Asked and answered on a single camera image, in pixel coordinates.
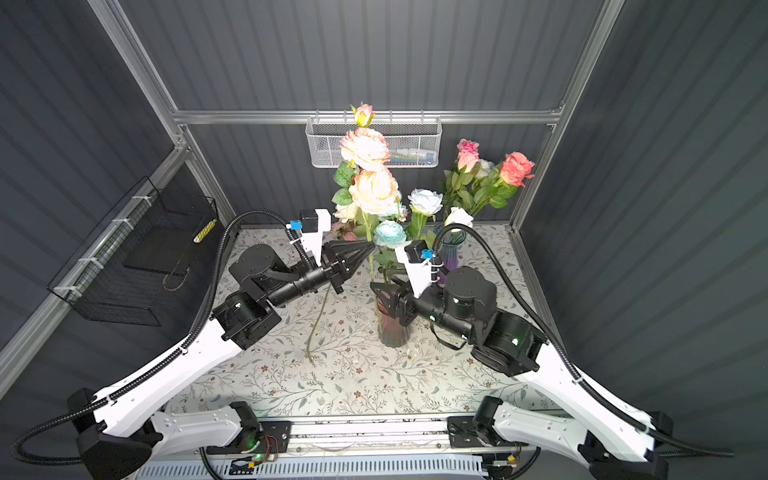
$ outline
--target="floral tablecloth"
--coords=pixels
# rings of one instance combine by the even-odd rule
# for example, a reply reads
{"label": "floral tablecloth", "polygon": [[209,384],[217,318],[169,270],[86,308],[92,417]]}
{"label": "floral tablecloth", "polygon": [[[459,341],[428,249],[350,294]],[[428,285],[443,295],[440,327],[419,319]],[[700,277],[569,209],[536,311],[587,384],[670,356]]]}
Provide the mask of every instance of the floral tablecloth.
{"label": "floral tablecloth", "polygon": [[[483,225],[477,230],[530,302],[505,227]],[[271,245],[288,265],[298,260],[282,230],[253,229],[240,233],[229,263],[257,243]],[[527,317],[474,240],[467,239],[462,247],[460,264],[473,266],[496,282],[499,307]],[[414,321],[405,346],[395,349],[381,344],[369,282],[366,261],[344,284],[342,295],[330,292],[310,345],[312,362],[305,348],[323,304],[324,287],[278,309],[283,321],[269,335],[200,377],[173,397],[167,410],[195,412],[244,400],[257,415],[270,417],[474,412],[486,395],[526,409],[557,408],[533,388],[485,368],[469,355],[468,347],[454,352],[441,346],[423,319]],[[236,290],[236,282],[226,272],[216,304]]]}

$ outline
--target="light blue flower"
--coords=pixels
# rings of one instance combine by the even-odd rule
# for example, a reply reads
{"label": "light blue flower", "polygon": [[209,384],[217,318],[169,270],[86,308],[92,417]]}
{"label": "light blue flower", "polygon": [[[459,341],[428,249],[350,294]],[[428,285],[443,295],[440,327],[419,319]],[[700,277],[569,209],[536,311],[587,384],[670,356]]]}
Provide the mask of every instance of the light blue flower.
{"label": "light blue flower", "polygon": [[406,241],[406,231],[402,225],[391,220],[379,223],[373,231],[373,243],[381,247],[395,248]]}

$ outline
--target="fallen flower stem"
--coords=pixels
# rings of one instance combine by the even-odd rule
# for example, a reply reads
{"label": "fallen flower stem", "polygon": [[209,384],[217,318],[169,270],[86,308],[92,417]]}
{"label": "fallen flower stem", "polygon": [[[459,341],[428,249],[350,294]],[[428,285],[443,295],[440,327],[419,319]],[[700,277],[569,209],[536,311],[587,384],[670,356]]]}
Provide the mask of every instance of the fallen flower stem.
{"label": "fallen flower stem", "polygon": [[312,345],[312,337],[315,335],[315,329],[317,328],[317,324],[320,323],[320,317],[323,316],[323,311],[326,309],[326,302],[328,301],[328,293],[331,291],[331,284],[328,284],[328,288],[326,288],[326,296],[323,298],[323,306],[320,307],[320,314],[317,316],[317,320],[315,320],[315,324],[312,327],[312,331],[310,332],[310,337],[306,341],[306,358],[310,361],[311,366],[315,366],[315,363],[312,361],[312,355],[310,355],[310,346]]}

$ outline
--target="aluminum frame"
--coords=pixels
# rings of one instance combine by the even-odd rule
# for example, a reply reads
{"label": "aluminum frame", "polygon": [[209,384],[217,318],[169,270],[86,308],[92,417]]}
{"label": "aluminum frame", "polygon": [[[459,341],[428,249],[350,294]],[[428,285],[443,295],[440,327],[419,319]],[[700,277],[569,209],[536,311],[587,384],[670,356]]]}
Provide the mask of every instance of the aluminum frame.
{"label": "aluminum frame", "polygon": [[176,103],[165,87],[165,83],[154,67],[149,54],[141,44],[136,31],[131,26],[131,21],[125,15],[120,2],[118,0],[88,0],[88,4],[128,66],[128,70],[131,71],[139,84],[141,91],[144,92],[144,96],[152,106],[157,118],[160,119],[168,136],[175,144],[184,142],[192,147],[197,158],[188,161],[187,167],[192,171],[203,194],[216,201],[219,218],[224,223],[229,223],[235,216],[232,204],[216,180],[192,133],[182,129],[174,120],[173,113],[178,110]]}
{"label": "aluminum frame", "polygon": [[[115,218],[127,217],[140,202],[144,201],[137,197],[148,195],[155,187],[162,188],[167,185],[179,168],[181,168],[189,153],[186,144],[178,144],[165,157],[163,163],[149,177],[149,180],[144,182],[134,194],[134,197],[118,212]],[[104,242],[107,241],[117,228],[117,222],[110,222],[104,231],[101,232],[101,235],[84,252],[83,257],[92,257],[94,252],[104,245]],[[74,279],[80,276],[84,268],[84,262],[77,262],[64,275],[59,286],[71,285]],[[0,352],[0,399],[11,388],[13,382],[22,374],[27,365],[32,361],[32,358],[43,347],[70,310],[72,308],[68,303],[53,293],[49,293],[21,329],[8,341],[5,348]]]}
{"label": "aluminum frame", "polygon": [[581,96],[584,94],[584,90],[589,82],[589,78],[592,76],[594,66],[600,58],[603,47],[605,47],[608,36],[613,30],[616,19],[623,6],[624,0],[605,0],[605,2],[603,2],[600,13],[595,20],[594,27],[587,40],[587,44],[581,52],[581,57],[576,65],[571,81],[568,84],[568,89],[565,91],[565,96],[562,101],[560,121],[553,127],[552,132],[548,136],[543,147],[543,152],[538,158],[536,176],[533,177],[528,183],[528,186],[523,189],[523,192],[521,192],[522,195],[518,199],[515,209],[512,212],[510,224],[514,231],[520,230],[520,227],[525,220],[525,216],[528,215],[528,211],[531,209],[533,199],[538,192],[538,188],[541,186],[541,182],[547,173],[547,169],[549,168],[549,164],[551,163],[554,154],[560,146],[565,131],[571,123],[574,111],[579,105]]}
{"label": "aluminum frame", "polygon": [[[513,110],[513,111],[379,111],[379,120],[396,123],[421,123],[440,121],[443,124],[547,124],[560,121],[559,110]],[[346,111],[330,110],[181,110],[172,114],[179,124],[281,124],[304,125],[308,118],[315,123],[354,123],[352,114]]]}

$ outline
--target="corrugated metal wall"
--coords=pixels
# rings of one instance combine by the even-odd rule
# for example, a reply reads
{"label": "corrugated metal wall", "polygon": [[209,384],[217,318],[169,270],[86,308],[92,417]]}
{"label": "corrugated metal wall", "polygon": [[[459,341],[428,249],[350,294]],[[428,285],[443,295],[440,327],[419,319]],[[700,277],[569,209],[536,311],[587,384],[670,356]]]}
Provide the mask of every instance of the corrugated metal wall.
{"label": "corrugated metal wall", "polygon": [[[182,166],[168,190],[201,194],[194,177]],[[212,268],[213,260],[207,268]],[[187,292],[205,291],[209,276],[190,275]],[[0,401],[0,470],[3,478],[76,478],[91,476],[82,465],[38,467],[10,456],[14,439],[32,426],[66,413],[66,399],[76,390],[101,387],[129,375],[187,334],[197,311],[160,318],[161,326],[92,322],[70,312],[44,348]],[[77,455],[77,434],[63,425],[31,440],[28,449],[41,455]]]}
{"label": "corrugated metal wall", "polygon": [[0,5],[0,346],[172,143],[84,2]]}
{"label": "corrugated metal wall", "polygon": [[181,109],[524,110],[558,105],[600,2],[123,7]]}
{"label": "corrugated metal wall", "polygon": [[[123,2],[180,109],[378,111],[556,108],[600,0]],[[311,167],[303,127],[192,131],[235,211],[333,207],[332,172]],[[407,195],[437,189],[462,137],[499,161],[535,159],[546,127],[446,126],[436,169],[397,169]],[[293,192],[285,196],[283,192]],[[512,205],[482,220],[508,220]]]}
{"label": "corrugated metal wall", "polygon": [[574,361],[768,466],[768,2],[628,2],[522,236]]}

